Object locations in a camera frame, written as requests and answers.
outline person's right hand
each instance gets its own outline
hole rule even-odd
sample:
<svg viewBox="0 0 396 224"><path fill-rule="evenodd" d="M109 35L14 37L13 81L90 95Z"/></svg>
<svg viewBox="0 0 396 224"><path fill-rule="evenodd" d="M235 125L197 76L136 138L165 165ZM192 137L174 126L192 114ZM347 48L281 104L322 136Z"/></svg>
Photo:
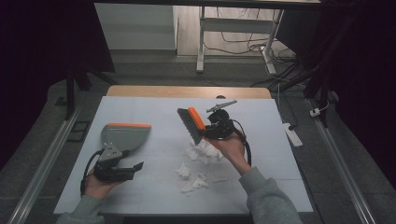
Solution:
<svg viewBox="0 0 396 224"><path fill-rule="evenodd" d="M236 133L232 133L224 140L209 139L208 142L220 150L221 154L231 162L240 175L251 169L245 160L245 147Z"/></svg>

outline gray sleeve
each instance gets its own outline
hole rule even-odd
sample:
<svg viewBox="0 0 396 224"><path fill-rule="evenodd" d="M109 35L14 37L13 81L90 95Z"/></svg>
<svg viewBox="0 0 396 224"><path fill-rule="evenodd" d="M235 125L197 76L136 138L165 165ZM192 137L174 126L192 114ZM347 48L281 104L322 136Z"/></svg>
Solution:
<svg viewBox="0 0 396 224"><path fill-rule="evenodd" d="M98 216L102 201L83 195L81 201L72 213L62 214L57 224L104 224L105 219Z"/></svg>
<svg viewBox="0 0 396 224"><path fill-rule="evenodd" d="M273 178L265 179L257 167L244 174L239 182L247 192L247 208L255 224L303 223L289 197Z"/></svg>

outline desk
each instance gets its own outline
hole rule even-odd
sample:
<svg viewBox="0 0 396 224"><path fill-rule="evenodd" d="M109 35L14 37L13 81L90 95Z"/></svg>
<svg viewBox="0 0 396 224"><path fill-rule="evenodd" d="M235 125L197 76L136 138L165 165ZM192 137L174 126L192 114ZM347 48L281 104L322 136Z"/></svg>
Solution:
<svg viewBox="0 0 396 224"><path fill-rule="evenodd" d="M127 181L110 192L102 206L103 214L247 215L247 195L237 181L239 174L226 159L210 160L207 164L192 161L184 155L184 150L191 147L191 138L178 117L177 108L194 106L204 123L208 123L205 108L230 101L215 99L219 94L238 101L235 105L228 106L227 111L232 119L244 126L252 148L252 164L264 176L276 180L294 202L297 211L312 212L275 101L270 99L268 90L113 86L99 105L54 213L71 212L79 202L77 186L81 172L88 158L101 145L102 128L111 121L150 123L152 128L147 142L119 164L120 167L130 167L143 161L143 169L135 174L134 180ZM182 162L191 168L193 174L205 174L209 179L209 187L196 189L191 195L181 193L183 187L191 181L180 179L175 173ZM218 181L219 176L226 178Z"/></svg>

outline person's left hand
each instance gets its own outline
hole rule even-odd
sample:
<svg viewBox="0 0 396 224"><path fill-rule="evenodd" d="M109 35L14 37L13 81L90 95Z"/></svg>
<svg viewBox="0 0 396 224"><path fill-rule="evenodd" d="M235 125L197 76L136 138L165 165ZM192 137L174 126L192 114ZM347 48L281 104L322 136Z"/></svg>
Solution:
<svg viewBox="0 0 396 224"><path fill-rule="evenodd" d="M114 187L116 187L119 184L122 184L123 182L108 183L108 182L100 181L93 174L93 169L92 169L88 173L87 180L85 183L86 183L85 191L84 191L85 195L103 200Z"/></svg>

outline power adapter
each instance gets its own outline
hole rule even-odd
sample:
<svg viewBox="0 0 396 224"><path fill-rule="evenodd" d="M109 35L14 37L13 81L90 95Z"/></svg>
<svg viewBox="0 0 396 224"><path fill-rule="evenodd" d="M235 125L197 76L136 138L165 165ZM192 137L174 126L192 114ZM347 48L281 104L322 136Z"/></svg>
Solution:
<svg viewBox="0 0 396 224"><path fill-rule="evenodd" d="M317 115L320 114L320 110L318 108L310 110L309 114L311 114L311 117L316 117Z"/></svg>

